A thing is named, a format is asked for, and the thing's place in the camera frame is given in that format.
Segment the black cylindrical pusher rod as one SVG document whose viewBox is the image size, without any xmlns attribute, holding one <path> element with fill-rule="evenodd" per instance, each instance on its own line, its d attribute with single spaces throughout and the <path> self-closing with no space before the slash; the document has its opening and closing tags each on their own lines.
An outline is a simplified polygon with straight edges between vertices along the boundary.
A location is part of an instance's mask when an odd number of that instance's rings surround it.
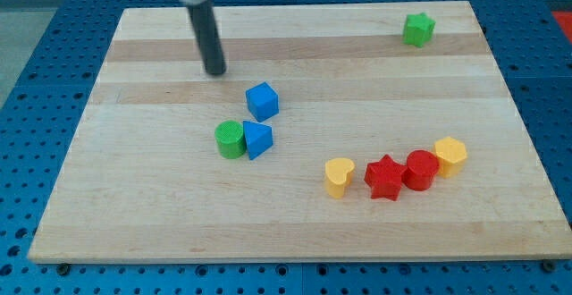
<svg viewBox="0 0 572 295">
<path fill-rule="evenodd" d="M 226 61 L 211 0 L 189 6 L 189 19 L 195 34 L 205 72 L 220 76 L 226 72 Z"/>
</svg>

